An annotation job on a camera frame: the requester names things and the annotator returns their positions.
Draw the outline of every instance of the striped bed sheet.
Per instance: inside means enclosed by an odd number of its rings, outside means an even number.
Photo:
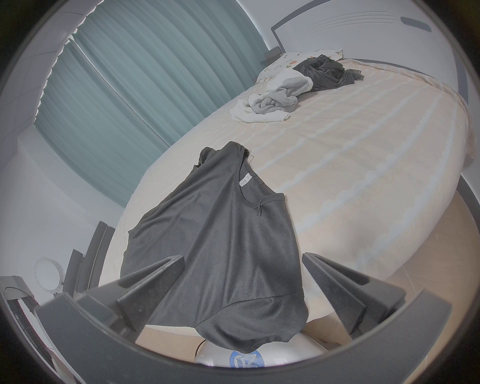
[[[317,253],[380,279],[401,267],[448,207],[465,156],[473,155],[471,117],[456,92],[429,76],[342,63],[365,79],[301,95],[286,121],[234,122],[229,110],[237,99],[266,86],[255,84],[168,149],[132,195],[100,285],[119,278],[128,230],[186,178],[204,147],[231,140],[249,149],[253,170],[286,195],[299,256]],[[303,266],[302,280],[308,321],[331,313]]]

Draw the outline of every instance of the curtain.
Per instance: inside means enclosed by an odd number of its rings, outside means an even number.
[[[106,0],[60,54],[35,125],[125,206],[168,147],[253,85],[266,51],[235,0]]]

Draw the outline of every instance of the teal curtain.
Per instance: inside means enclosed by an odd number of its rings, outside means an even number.
[[[266,51],[235,0],[106,0],[59,56],[35,125],[125,206],[169,146],[253,85]]]

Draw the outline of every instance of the floor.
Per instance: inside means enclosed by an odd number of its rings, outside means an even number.
[[[480,234],[466,204],[456,193],[425,243],[387,279],[407,292],[407,302],[427,289],[453,305],[437,342],[405,383],[414,382],[458,329],[480,285],[479,253]],[[328,343],[343,345],[351,341],[335,314],[308,323],[305,332]]]

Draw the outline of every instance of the blue circular logo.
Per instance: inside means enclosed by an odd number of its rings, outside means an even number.
[[[264,366],[264,359],[258,351],[248,354],[233,351],[230,355],[231,368],[263,368]]]

